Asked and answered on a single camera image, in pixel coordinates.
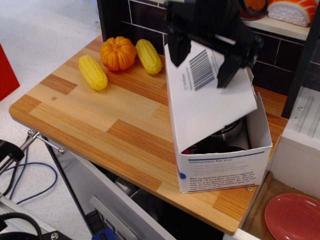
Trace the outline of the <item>black gripper finger with extrusion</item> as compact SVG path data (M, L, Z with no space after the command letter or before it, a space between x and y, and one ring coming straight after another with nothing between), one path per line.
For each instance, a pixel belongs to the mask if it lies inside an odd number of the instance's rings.
M169 31L167 44L171 62L179 67L191 51L191 40L186 34L177 31Z

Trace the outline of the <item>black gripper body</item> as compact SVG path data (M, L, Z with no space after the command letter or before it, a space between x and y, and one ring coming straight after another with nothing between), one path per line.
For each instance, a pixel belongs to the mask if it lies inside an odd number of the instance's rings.
M177 31L224 56L242 57L252 67L263 40L241 19L241 0L167 0L167 33Z

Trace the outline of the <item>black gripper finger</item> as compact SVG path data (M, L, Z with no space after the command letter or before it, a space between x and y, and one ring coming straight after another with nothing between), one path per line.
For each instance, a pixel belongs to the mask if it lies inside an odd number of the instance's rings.
M243 58L239 55L229 54L224 56L217 75L217 88L226 88L240 68L244 68Z

